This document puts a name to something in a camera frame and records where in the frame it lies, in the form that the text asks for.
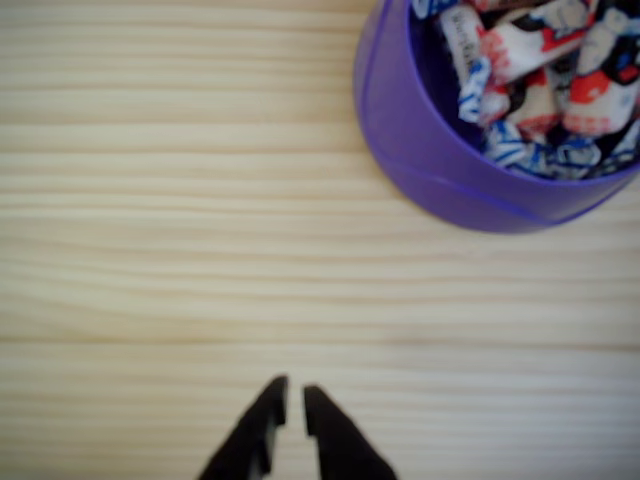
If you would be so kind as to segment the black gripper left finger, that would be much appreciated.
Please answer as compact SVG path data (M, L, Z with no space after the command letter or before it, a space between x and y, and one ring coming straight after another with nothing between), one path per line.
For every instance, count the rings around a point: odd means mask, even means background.
M210 457L200 480L262 479L271 473L277 430L286 424L289 379L270 380Z

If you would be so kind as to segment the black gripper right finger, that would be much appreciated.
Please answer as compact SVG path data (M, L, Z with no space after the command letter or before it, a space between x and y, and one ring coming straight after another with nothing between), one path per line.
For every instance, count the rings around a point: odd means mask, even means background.
M307 436L314 439L320 479L396 479L355 422L318 385L303 388Z

